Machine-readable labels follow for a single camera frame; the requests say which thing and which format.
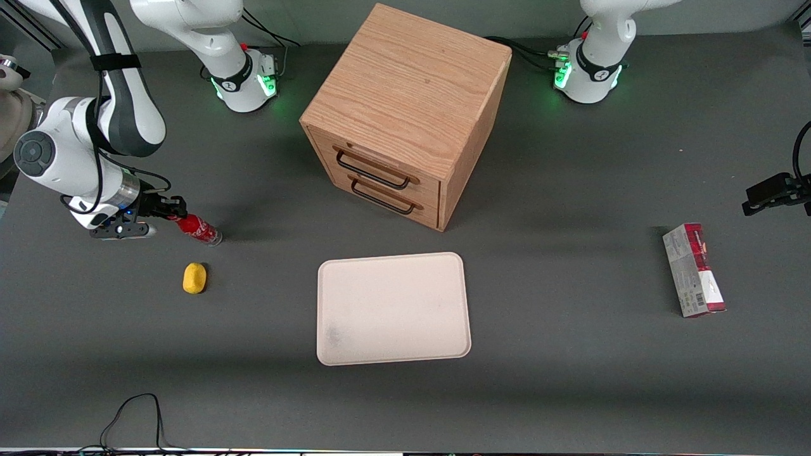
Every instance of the green led light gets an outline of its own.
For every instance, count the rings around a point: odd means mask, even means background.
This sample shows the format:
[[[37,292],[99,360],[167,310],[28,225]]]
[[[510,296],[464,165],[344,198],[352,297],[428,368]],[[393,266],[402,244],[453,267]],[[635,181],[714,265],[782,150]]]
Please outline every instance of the green led light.
[[[614,76],[614,82],[611,83],[611,88],[616,87],[616,83],[620,80],[620,73],[622,72],[622,65],[616,69],[616,76]]]
[[[569,76],[572,74],[572,64],[566,62],[566,64],[558,70],[560,73],[555,78],[555,85],[557,88],[564,88],[566,87],[566,83],[569,81]]]
[[[214,90],[217,91],[217,98],[222,100],[222,93],[220,93],[220,88],[217,87],[217,83],[214,82],[214,78],[211,78],[211,84],[214,86]]]
[[[268,97],[276,95],[276,78],[272,76],[256,75],[256,80],[259,81],[265,95]]]

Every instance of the white tray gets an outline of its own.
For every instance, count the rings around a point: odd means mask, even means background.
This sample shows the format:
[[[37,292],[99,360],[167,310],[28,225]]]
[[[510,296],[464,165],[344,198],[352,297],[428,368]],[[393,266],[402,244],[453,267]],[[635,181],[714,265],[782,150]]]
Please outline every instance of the white tray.
[[[328,366],[461,358],[470,351],[456,253],[331,260],[318,270],[318,359]]]

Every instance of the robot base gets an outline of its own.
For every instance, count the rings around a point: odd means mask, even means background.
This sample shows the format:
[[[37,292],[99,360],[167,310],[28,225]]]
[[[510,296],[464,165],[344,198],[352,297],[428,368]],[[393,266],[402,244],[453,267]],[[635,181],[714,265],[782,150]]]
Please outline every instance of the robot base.
[[[582,39],[577,38],[568,44],[558,46],[557,50],[574,55],[577,47],[582,42]],[[591,80],[589,73],[577,63],[576,58],[571,58],[566,62],[559,63],[559,65],[562,66],[555,73],[554,87],[565,93],[573,101],[586,105],[597,103],[605,98],[616,87],[617,80],[622,72],[622,66],[620,66],[613,75],[608,75],[604,81],[594,82]]]
[[[252,74],[237,92],[229,92],[212,80],[217,96],[234,112],[249,113],[261,108],[277,94],[276,63],[272,55],[265,55],[256,49],[245,54],[251,59]]]

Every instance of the black strap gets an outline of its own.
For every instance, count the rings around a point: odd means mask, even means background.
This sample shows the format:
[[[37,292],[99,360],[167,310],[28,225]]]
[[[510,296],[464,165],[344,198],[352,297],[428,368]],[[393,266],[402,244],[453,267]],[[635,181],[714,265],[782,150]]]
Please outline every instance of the black strap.
[[[136,54],[102,54],[90,58],[93,70],[111,71],[124,68],[141,68],[141,62]]]
[[[245,55],[245,64],[242,65],[242,70],[240,70],[239,73],[229,78],[218,78],[214,75],[211,77],[211,79],[214,80],[214,83],[222,87],[222,89],[226,92],[238,92],[242,87],[242,83],[250,78],[251,74],[253,74],[253,59],[250,55],[245,54],[244,52],[243,54]]]
[[[31,77],[31,72],[22,68],[19,63],[9,59],[9,58],[0,58],[0,65],[4,67],[9,67],[12,71],[15,71],[18,75],[20,75],[24,80]]]
[[[596,63],[589,62],[589,59],[586,58],[586,55],[583,53],[583,44],[581,43],[577,47],[577,63],[580,65],[580,68],[586,71],[589,74],[589,77],[594,82],[603,82],[607,80],[611,75],[614,74],[614,71],[620,67],[622,62],[617,62],[610,67],[601,67]]]
[[[23,76],[23,79],[24,79],[24,80],[26,80],[26,79],[28,79],[28,78],[30,78],[30,77],[31,77],[31,72],[30,72],[30,71],[28,71],[28,70],[26,70],[25,68],[22,68],[22,67],[17,67],[17,70],[16,70],[16,71],[19,73],[19,75]]]

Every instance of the drawer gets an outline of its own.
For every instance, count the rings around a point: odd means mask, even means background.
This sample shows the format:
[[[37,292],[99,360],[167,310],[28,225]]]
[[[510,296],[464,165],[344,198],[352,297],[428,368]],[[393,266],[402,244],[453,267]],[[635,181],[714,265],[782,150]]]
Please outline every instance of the drawer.
[[[423,204],[394,194],[391,189],[351,173],[338,174],[334,181],[341,190],[348,191],[374,205],[398,213],[403,217],[437,229],[439,210],[436,204]]]
[[[311,134],[321,161],[328,168],[333,181],[349,173],[364,182],[377,184],[391,195],[423,205],[438,206],[440,183],[436,179],[398,170],[396,165],[371,158],[370,153],[365,153],[356,144],[323,132],[311,130]]]

